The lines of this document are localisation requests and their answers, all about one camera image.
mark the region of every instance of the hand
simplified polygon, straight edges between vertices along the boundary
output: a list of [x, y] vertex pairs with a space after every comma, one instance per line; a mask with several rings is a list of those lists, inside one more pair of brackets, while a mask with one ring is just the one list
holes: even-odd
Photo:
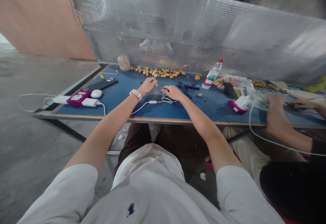
[[175, 86], [164, 86], [165, 89], [161, 89], [161, 92], [168, 95], [169, 98], [180, 101], [181, 99], [187, 98], [177, 87]]
[[140, 94], [144, 97], [147, 95], [147, 93], [149, 93], [154, 88], [156, 84], [157, 84], [157, 80], [155, 79], [155, 77], [147, 78], [145, 79], [141, 87], [137, 89], [137, 91], [139, 91]]
[[300, 99], [294, 100], [293, 103], [296, 103], [295, 108], [305, 108], [305, 109], [318, 109], [318, 104], [309, 101], [303, 101]]
[[280, 95], [280, 94], [277, 94], [277, 95], [269, 95], [266, 97], [267, 100], [269, 101], [269, 103], [278, 103], [280, 104], [281, 106], [284, 106], [285, 105], [285, 100], [286, 100], [286, 96], [285, 95]]

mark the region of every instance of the blue-handled pliers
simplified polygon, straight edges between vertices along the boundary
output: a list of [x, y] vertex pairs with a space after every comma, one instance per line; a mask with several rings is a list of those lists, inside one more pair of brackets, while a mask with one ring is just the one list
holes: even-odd
[[184, 85], [182, 82], [179, 82], [179, 84], [177, 85], [177, 87], [181, 88], [184, 92], [184, 94], [189, 98], [191, 99], [192, 96], [187, 92], [187, 89], [193, 89], [193, 90], [199, 90], [199, 87], [193, 87], [193, 86], [190, 86], [190, 85]]

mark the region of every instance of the concrete floor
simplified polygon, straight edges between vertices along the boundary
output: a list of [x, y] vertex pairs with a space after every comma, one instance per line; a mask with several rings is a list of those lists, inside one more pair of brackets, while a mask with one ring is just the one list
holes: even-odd
[[[96, 67], [97, 62], [92, 61], [20, 54], [0, 38], [1, 223], [16, 223], [81, 145], [19, 109], [17, 97], [25, 93], [58, 94]], [[22, 98], [21, 103], [26, 109], [36, 109], [43, 98]], [[84, 136], [97, 124], [64, 122]], [[105, 164], [95, 201], [109, 191], [112, 179]]]

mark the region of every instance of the blue table surface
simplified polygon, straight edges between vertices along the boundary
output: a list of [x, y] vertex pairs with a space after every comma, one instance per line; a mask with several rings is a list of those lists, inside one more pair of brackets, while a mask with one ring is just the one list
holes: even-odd
[[[109, 113], [116, 106], [118, 106], [127, 96], [132, 89], [138, 89], [141, 83], [147, 77], [139, 72], [121, 72], [118, 66], [110, 66], [106, 68], [104, 73], [115, 73], [115, 69], [119, 71], [119, 74], [102, 74], [103, 77], [116, 78], [118, 83], [103, 89], [103, 95], [99, 98], [100, 102], [105, 105], [106, 113]], [[145, 102], [150, 100], [161, 101], [163, 93], [160, 88], [164, 85], [176, 85], [179, 81], [187, 85], [194, 85], [195, 87], [200, 86], [200, 90], [189, 89], [188, 93], [193, 97], [192, 102], [196, 104], [212, 121], [230, 123], [248, 123], [249, 112], [244, 115], [238, 115], [228, 105], [230, 98], [225, 92], [220, 91], [215, 86], [210, 89], [203, 89], [201, 84], [204, 80], [204, 76], [200, 76], [200, 80], [196, 81], [195, 75], [186, 74], [179, 75], [174, 79], [169, 78], [157, 78], [158, 87], [155, 87], [150, 93], [145, 96], [139, 104], [135, 107], [134, 111], [140, 108]], [[89, 85], [101, 81], [102, 78], [97, 75], [95, 80], [89, 83]], [[325, 127], [326, 122], [319, 115], [308, 112], [302, 112], [295, 109], [285, 110], [287, 117], [289, 118], [292, 125], [308, 126], [308, 127]], [[71, 105], [64, 105], [60, 108], [56, 114], [64, 115], [80, 115], [80, 116], [103, 116], [103, 106], [97, 107], [73, 107]], [[266, 124], [266, 112], [260, 109], [254, 108], [252, 111], [252, 123], [263, 123]], [[157, 104], [146, 104], [141, 110], [133, 114], [131, 117], [145, 117], [145, 118], [164, 118], [164, 119], [179, 119], [189, 120], [189, 116], [186, 110], [179, 102], [173, 104], [169, 103], [157, 103]]]

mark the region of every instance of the bottle label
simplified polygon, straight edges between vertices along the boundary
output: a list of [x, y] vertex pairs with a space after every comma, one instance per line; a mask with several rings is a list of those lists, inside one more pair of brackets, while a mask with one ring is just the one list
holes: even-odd
[[208, 73], [206, 79], [204, 80], [204, 84], [208, 85], [208, 86], [211, 86], [216, 77], [217, 77], [217, 75], [213, 75], [211, 73]]

